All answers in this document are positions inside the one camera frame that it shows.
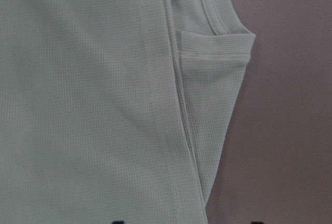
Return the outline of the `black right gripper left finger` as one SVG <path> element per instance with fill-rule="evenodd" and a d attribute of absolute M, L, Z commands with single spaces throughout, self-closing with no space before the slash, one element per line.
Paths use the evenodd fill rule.
<path fill-rule="evenodd" d="M 112 224 L 122 224 L 122 220 L 113 221 Z"/>

